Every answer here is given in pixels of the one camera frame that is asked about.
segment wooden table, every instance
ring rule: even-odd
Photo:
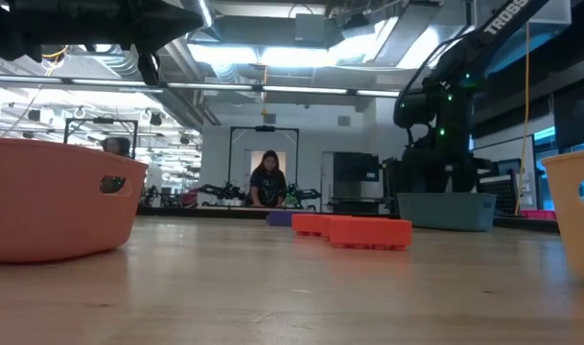
[[[262,220],[139,218],[121,250],[0,265],[0,345],[583,344],[555,235],[334,249]]]

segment red object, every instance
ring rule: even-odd
[[[413,230],[408,220],[338,217],[331,222],[334,247],[406,250],[411,244]]]
[[[554,211],[543,210],[523,210],[520,215],[529,219],[553,219],[556,220],[556,213]]]
[[[184,208],[196,208],[198,206],[199,188],[194,188],[180,197]]]
[[[68,259],[129,238],[147,165],[95,149],[0,139],[0,262]],[[115,194],[103,177],[123,177]]]
[[[321,236],[324,226],[323,215],[297,214],[292,216],[292,229],[301,236]]]
[[[332,227],[334,226],[334,219],[341,219],[341,218],[351,218],[351,216],[324,216],[321,222],[321,237],[330,240],[330,232],[332,231]]]

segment woman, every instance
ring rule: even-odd
[[[287,185],[285,175],[279,169],[279,156],[269,150],[262,163],[251,174],[249,205],[255,207],[282,207]]]

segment black shirt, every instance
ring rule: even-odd
[[[251,174],[251,187],[257,187],[257,196],[260,203],[267,207],[274,207],[279,203],[279,197],[285,197],[287,185],[285,184],[285,175],[282,172],[265,172],[254,171]],[[253,199],[249,194],[249,203]]]

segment dark hair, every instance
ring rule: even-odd
[[[131,148],[131,142],[129,141],[128,138],[125,137],[110,137],[110,138],[106,138],[102,141],[102,149],[104,149],[104,151],[108,151],[108,143],[114,140],[117,142],[117,144],[119,144],[119,148],[121,149],[121,155],[124,157],[129,157],[129,149]]]
[[[272,157],[276,161],[276,165],[274,166],[274,170],[272,170],[272,173],[281,173],[281,170],[279,169],[279,156],[272,149],[269,149],[264,153],[264,155],[262,156],[262,163],[260,163],[260,165],[257,166],[257,168],[255,168],[254,172],[266,173],[266,167],[264,167],[264,161],[268,157]]]

